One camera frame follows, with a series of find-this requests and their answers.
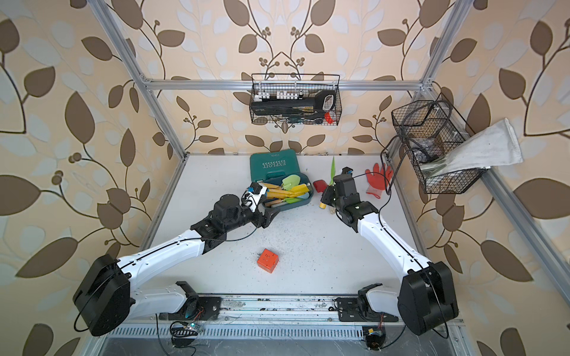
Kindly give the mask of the red toy shovel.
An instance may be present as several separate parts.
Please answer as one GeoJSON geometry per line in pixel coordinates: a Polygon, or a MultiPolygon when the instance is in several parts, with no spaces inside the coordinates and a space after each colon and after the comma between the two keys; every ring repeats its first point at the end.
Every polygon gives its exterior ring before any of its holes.
{"type": "Polygon", "coordinates": [[[324,193],[327,189],[329,184],[325,182],[323,179],[319,179],[313,182],[313,188],[320,194],[324,193]]]}

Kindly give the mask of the yellow toy spatula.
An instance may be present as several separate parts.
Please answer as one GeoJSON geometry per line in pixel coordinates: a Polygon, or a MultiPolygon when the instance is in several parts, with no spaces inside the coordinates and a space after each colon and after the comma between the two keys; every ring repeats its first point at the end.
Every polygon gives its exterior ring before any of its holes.
{"type": "Polygon", "coordinates": [[[306,184],[301,184],[292,187],[290,190],[270,188],[267,191],[267,197],[272,199],[297,198],[309,192],[309,187],[306,184]]]}

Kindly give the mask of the green toy shovel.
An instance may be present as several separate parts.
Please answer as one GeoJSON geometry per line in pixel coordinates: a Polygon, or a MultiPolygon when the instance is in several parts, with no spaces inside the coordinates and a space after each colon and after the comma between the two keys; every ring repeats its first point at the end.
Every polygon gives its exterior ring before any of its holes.
{"type": "MultiPolygon", "coordinates": [[[[335,176],[335,157],[332,158],[332,163],[330,166],[330,183],[329,183],[329,185],[334,185],[334,180],[333,180],[334,176],[335,176]]],[[[319,208],[326,209],[326,205],[324,203],[320,203],[319,208]]],[[[330,210],[331,214],[334,213],[332,208],[330,208],[329,210],[330,210]]]]}

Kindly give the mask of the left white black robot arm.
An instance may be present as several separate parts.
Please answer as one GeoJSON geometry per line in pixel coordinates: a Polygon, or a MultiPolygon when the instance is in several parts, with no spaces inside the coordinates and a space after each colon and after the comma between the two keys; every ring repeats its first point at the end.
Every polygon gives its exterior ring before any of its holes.
{"type": "Polygon", "coordinates": [[[267,228],[280,211],[262,207],[265,199],[264,194],[249,191],[243,197],[225,194],[205,218],[165,243],[123,258],[109,254],[97,258],[73,296],[86,331],[99,337],[132,317],[187,313],[198,299],[187,282],[159,289],[144,289],[143,285],[225,243],[230,231],[249,223],[267,228]]]}

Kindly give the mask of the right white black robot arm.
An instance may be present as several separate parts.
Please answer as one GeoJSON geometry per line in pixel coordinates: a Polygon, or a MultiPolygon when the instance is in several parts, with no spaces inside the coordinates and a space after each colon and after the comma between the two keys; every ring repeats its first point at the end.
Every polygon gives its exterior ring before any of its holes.
{"type": "Polygon", "coordinates": [[[458,317],[459,306],[449,267],[444,262],[433,263],[418,253],[388,225],[380,210],[360,199],[351,168],[344,168],[332,180],[321,203],[333,207],[340,221],[383,256],[400,283],[396,292],[381,283],[361,289],[362,315],[391,314],[415,335],[445,326],[458,317]]]}

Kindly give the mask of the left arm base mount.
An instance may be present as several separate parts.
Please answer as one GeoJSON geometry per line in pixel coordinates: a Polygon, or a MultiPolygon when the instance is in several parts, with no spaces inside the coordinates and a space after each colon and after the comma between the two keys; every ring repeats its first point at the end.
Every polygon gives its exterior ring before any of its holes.
{"type": "Polygon", "coordinates": [[[184,292],[186,298],[184,304],[177,312],[160,313],[160,320],[197,322],[218,319],[222,298],[201,297],[185,281],[178,281],[176,285],[184,292]]]}

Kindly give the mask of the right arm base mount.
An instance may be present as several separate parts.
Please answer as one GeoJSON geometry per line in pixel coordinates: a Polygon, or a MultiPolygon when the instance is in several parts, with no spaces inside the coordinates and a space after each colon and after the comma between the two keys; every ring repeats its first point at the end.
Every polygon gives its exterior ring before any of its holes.
{"type": "Polygon", "coordinates": [[[335,308],[338,311],[338,319],[341,322],[380,322],[396,323],[399,318],[384,312],[372,310],[366,294],[373,288],[382,286],[381,283],[373,283],[359,289],[354,298],[336,298],[335,308]]]}

